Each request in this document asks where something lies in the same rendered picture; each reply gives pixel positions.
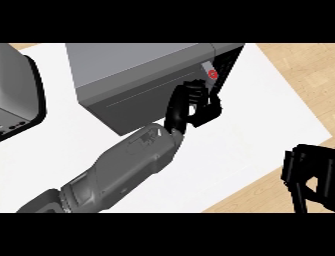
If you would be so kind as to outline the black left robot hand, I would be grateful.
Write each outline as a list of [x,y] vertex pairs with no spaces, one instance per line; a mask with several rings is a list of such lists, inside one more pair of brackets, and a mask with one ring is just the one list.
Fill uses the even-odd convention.
[[187,125],[200,127],[222,114],[221,98],[210,92],[206,81],[196,79],[176,86],[166,112],[165,128],[168,131],[187,131]]

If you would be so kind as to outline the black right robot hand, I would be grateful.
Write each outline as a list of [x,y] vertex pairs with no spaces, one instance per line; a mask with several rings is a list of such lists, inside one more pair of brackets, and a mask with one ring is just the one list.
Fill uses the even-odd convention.
[[286,152],[281,179],[297,213],[308,212],[306,201],[335,212],[335,149],[299,144]]

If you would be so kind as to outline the grey milk carton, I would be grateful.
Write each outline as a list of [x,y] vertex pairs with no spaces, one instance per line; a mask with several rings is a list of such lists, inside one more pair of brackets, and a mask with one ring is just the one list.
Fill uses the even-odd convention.
[[216,84],[219,73],[210,61],[204,62],[201,64],[201,67],[206,73],[206,85],[207,85],[207,88],[212,88]]

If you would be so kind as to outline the grey microwave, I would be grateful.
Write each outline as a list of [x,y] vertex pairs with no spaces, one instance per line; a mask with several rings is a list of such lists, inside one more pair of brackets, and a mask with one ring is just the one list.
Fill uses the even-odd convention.
[[219,73],[219,92],[240,57],[241,43],[69,43],[80,105],[125,135],[166,116],[173,90],[201,79],[201,64]]

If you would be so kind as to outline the silver toaster with black trim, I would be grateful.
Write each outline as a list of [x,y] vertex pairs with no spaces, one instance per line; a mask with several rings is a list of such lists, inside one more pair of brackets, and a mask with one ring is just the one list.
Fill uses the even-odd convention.
[[0,43],[0,142],[39,125],[46,97],[33,58]]

